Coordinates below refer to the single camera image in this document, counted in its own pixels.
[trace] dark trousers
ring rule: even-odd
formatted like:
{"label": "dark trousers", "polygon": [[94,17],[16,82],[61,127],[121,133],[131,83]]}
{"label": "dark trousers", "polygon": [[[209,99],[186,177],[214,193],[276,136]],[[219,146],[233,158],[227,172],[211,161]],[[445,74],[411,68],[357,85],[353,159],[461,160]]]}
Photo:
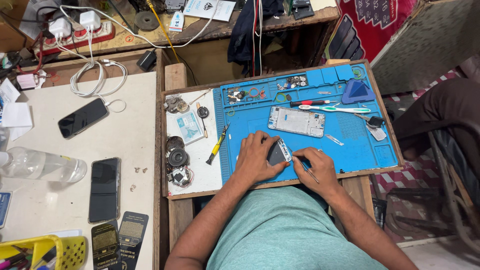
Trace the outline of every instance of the dark trousers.
{"label": "dark trousers", "polygon": [[[426,132],[436,129],[440,121],[450,119],[480,124],[480,84],[468,79],[442,81],[416,100],[392,125],[402,152],[415,149],[421,154],[430,148]],[[413,130],[420,134],[411,135]],[[461,127],[449,127],[448,131],[480,179],[480,142]]]}

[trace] power strip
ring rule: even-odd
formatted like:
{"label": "power strip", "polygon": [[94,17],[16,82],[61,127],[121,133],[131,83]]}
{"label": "power strip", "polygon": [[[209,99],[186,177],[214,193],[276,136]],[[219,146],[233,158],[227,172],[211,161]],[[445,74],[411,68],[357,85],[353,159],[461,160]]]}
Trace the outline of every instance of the power strip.
{"label": "power strip", "polygon": [[[92,44],[97,42],[102,42],[105,40],[113,39],[115,37],[115,27],[111,21],[102,22],[102,26],[93,32]],[[72,42],[72,36],[62,38],[59,42],[63,47],[74,50],[75,47],[88,46],[88,36],[87,31],[75,31],[73,33],[73,38],[75,39],[75,45]],[[43,55],[49,55],[52,53],[60,52],[55,38],[45,38],[44,42],[40,45],[35,46],[34,52],[39,57],[40,56],[40,46],[43,46]]]}

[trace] water bottle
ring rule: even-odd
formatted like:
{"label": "water bottle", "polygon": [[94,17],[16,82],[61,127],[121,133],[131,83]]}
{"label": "water bottle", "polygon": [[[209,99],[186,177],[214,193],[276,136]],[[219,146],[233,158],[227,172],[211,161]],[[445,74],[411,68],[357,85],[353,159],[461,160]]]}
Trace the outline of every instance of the water bottle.
{"label": "water bottle", "polygon": [[0,175],[4,177],[73,183],[86,172],[85,161],[66,156],[24,147],[0,152]]}

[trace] yellow screwdriver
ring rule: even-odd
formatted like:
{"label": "yellow screwdriver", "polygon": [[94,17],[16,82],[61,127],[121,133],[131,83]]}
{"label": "yellow screwdriver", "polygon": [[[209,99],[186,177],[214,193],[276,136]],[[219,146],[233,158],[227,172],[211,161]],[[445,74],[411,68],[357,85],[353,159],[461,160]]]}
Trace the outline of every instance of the yellow screwdriver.
{"label": "yellow screwdriver", "polygon": [[220,138],[218,139],[218,142],[216,143],[216,145],[213,147],[213,150],[212,150],[212,153],[210,154],[210,157],[208,158],[208,160],[206,161],[206,163],[208,165],[212,165],[212,161],[213,159],[215,158],[215,155],[218,153],[218,150],[220,149],[220,145],[222,145],[222,142],[223,140],[225,139],[225,135],[226,135],[226,132],[227,132],[227,129],[228,129],[228,126],[230,125],[230,123],[228,123],[224,128],[223,128],[223,131],[222,131],[222,135],[220,135]]}

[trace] white table surface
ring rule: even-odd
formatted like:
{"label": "white table surface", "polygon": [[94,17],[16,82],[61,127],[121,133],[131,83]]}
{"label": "white table surface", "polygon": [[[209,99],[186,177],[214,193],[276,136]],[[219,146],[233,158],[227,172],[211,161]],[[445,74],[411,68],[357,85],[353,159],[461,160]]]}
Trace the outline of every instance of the white table surface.
{"label": "white table surface", "polygon": [[[189,93],[181,93],[180,96],[183,100],[187,103],[190,103],[192,100],[195,100],[199,97],[202,93],[206,90],[189,92]],[[195,101],[188,110],[183,113],[193,111],[197,112],[196,103],[199,102],[200,106],[206,107],[210,114],[208,117],[204,118],[205,127],[208,132],[208,138],[202,138],[198,141],[195,141],[185,147],[185,152],[190,156],[190,165],[188,168],[193,171],[194,178],[192,184],[190,184],[186,188],[181,188],[177,185],[172,184],[172,182],[168,183],[168,194],[169,195],[178,195],[178,194],[186,194],[186,193],[193,193],[193,192],[201,192],[201,191],[211,191],[217,190],[222,187],[222,170],[220,169],[220,153],[218,153],[212,165],[208,165],[205,163],[209,158],[210,154],[212,153],[212,149],[218,141],[218,136],[216,134],[216,121],[215,121],[215,105],[213,101],[213,93],[212,91],[208,92],[203,97],[199,98]],[[177,125],[177,121],[175,117],[179,116],[182,112],[178,112],[176,114],[170,114],[167,112],[167,135],[169,136],[179,136],[181,137],[180,130]],[[197,116],[197,119],[202,126],[202,119]]]}
{"label": "white table surface", "polygon": [[[121,78],[107,79],[103,91],[116,86]],[[79,84],[86,91],[96,81]],[[65,140],[57,122],[94,98],[81,98],[70,91],[70,85],[25,91],[17,102],[31,107],[32,130],[10,141],[7,148],[23,146],[35,150],[84,160],[88,171],[76,183],[47,182],[2,178],[1,191],[13,191],[12,202],[0,229],[0,241],[41,236],[55,231],[81,229],[87,238],[87,260],[83,269],[92,269],[91,228],[88,223],[91,164],[96,160],[121,159],[120,226],[125,211],[149,216],[137,269],[152,268],[153,245],[153,180],[155,150],[156,73],[130,75],[107,101],[120,98],[127,108],[120,113],[110,112],[92,127],[70,140]],[[112,106],[118,110],[121,102]],[[140,167],[135,173],[134,167]]]}

